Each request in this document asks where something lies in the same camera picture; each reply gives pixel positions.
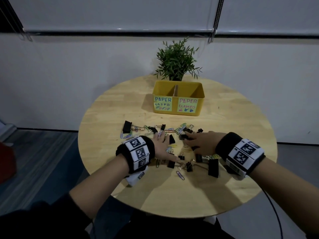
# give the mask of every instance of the yellow plastic container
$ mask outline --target yellow plastic container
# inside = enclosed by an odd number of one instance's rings
[[[199,82],[158,80],[153,90],[155,113],[199,116],[205,94]]]

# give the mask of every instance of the artificial plant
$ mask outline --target artificial plant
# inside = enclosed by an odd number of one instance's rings
[[[196,60],[193,58],[193,54],[198,50],[194,50],[194,47],[190,48],[189,46],[186,48],[185,43],[188,38],[184,38],[183,41],[175,42],[173,41],[173,45],[167,45],[163,41],[165,45],[165,49],[160,49],[157,52],[157,59],[161,61],[157,70],[156,76],[162,76],[162,80],[165,78],[169,78],[169,80],[177,80],[181,81],[184,74],[188,71],[195,78],[198,78],[199,72],[201,72],[201,68],[195,68],[194,62]]]

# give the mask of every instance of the wooden tabletop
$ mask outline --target wooden tabletop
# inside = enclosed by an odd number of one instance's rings
[[[78,147],[90,174],[115,157],[125,120],[137,126],[166,124],[166,128],[177,128],[187,123],[195,126],[194,131],[202,128],[204,132],[235,132],[260,145],[267,157],[277,161],[277,143],[271,125],[261,110],[242,94],[213,80],[184,76],[183,81],[203,84],[205,101],[201,114],[198,117],[157,114],[153,112],[152,97],[156,80],[156,76],[149,75],[122,82],[99,96],[86,111],[79,129]],[[185,160],[193,159],[193,152],[183,147],[176,134],[174,138],[178,145],[173,148],[174,153],[184,151]],[[238,180],[221,164],[219,178],[208,176],[205,168],[193,168],[193,172],[179,170],[185,177],[181,180],[177,167],[156,168],[153,162],[134,187],[129,187],[123,179],[112,196],[156,215],[194,218],[234,209],[261,191],[250,177]]]

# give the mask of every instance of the handwritten label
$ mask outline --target handwritten label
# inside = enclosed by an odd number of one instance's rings
[[[171,96],[154,96],[154,108],[156,111],[172,111]]]
[[[177,111],[195,113],[197,102],[198,102],[198,99],[196,98],[178,97]]]

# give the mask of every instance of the white wall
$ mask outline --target white wall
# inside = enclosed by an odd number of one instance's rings
[[[78,130],[90,104],[122,81],[152,73],[162,38],[0,35],[0,119]],[[280,142],[319,144],[319,41],[191,39],[203,77],[245,95]]]

